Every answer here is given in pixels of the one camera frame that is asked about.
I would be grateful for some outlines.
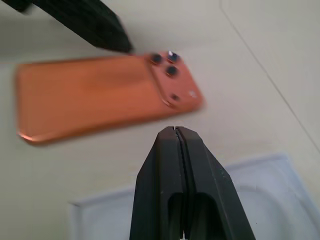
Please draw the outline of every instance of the orange smartphone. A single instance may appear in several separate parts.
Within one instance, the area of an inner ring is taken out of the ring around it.
[[[18,134],[37,144],[198,109],[187,66],[168,51],[31,63],[16,74]]]

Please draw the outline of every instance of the black object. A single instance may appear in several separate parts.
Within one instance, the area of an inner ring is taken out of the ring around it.
[[[234,184],[199,135],[167,127],[135,185],[130,240],[255,240]]]
[[[169,51],[166,58],[169,60],[169,62],[175,64],[179,60],[179,55],[172,51]]]
[[[151,59],[151,62],[156,65],[162,62],[162,56],[159,53],[152,54],[150,59]]]
[[[129,53],[133,46],[117,15],[100,0],[3,0],[23,13],[32,4],[97,48]]]
[[[178,73],[178,69],[175,66],[168,66],[165,70],[166,74],[173,77]]]

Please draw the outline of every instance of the white surface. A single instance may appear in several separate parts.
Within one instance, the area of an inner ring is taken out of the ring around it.
[[[315,57],[319,34],[316,27],[308,27],[311,18],[320,23],[320,15],[314,14],[316,4],[300,7],[304,4],[302,0],[268,3],[243,0],[241,6],[235,2],[237,5],[232,11],[225,8],[223,12],[217,0],[107,2],[122,18],[138,53],[173,50],[182,55],[203,91],[207,106],[195,113],[49,146],[26,144],[15,135],[13,77],[17,63],[114,53],[95,49],[39,9],[31,16],[22,16],[1,1],[0,239],[67,239],[68,200],[134,183],[157,133],[169,125],[183,125],[197,131],[224,166],[250,155],[287,152],[320,206],[319,144],[313,144],[309,137],[312,134],[314,139],[320,138],[320,133],[308,127],[306,121],[313,121],[318,127],[315,123],[320,115],[316,106],[320,96],[308,97],[309,90],[303,90],[303,95],[296,94],[302,88],[291,87],[294,83],[301,86],[304,82],[310,83],[307,80],[320,79],[313,67],[320,64]],[[269,14],[266,16],[262,11],[267,4]],[[296,6],[294,9],[286,8],[292,4]],[[234,22],[241,26],[248,26],[249,22],[249,27],[238,31],[249,37],[258,36],[261,32],[255,30],[263,29],[263,23],[269,22],[268,16],[276,16],[272,18],[276,23],[294,28],[297,37],[281,31],[277,35],[287,44],[282,45],[285,47],[273,44],[277,48],[270,48],[265,41],[280,42],[272,34],[279,31],[278,24],[264,28],[264,41],[252,38],[245,42],[234,28]],[[295,51],[293,40],[299,41],[301,50]],[[286,67],[273,58],[268,62],[260,60],[266,66],[259,64],[258,53],[252,52],[258,52],[258,48],[290,65]],[[309,71],[300,68],[309,62],[296,62],[302,60],[302,54],[306,54],[304,60],[312,56],[309,59],[313,69],[311,78],[307,77]],[[278,68],[279,80],[287,81],[288,78],[282,76],[294,75],[297,76],[295,82],[289,81],[288,88],[280,87],[281,81],[273,84],[267,63]],[[317,85],[310,88],[317,90]],[[292,99],[297,106],[302,106],[299,114]],[[285,100],[292,104],[295,115]]]
[[[227,166],[257,240],[318,240],[319,210],[283,154]],[[134,188],[70,205],[70,240],[128,240]]]

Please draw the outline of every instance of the plastic tray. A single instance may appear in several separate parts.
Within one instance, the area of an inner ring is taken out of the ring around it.
[[[320,214],[285,154],[225,168],[257,240],[320,240]],[[70,204],[71,240],[128,240],[134,187]]]

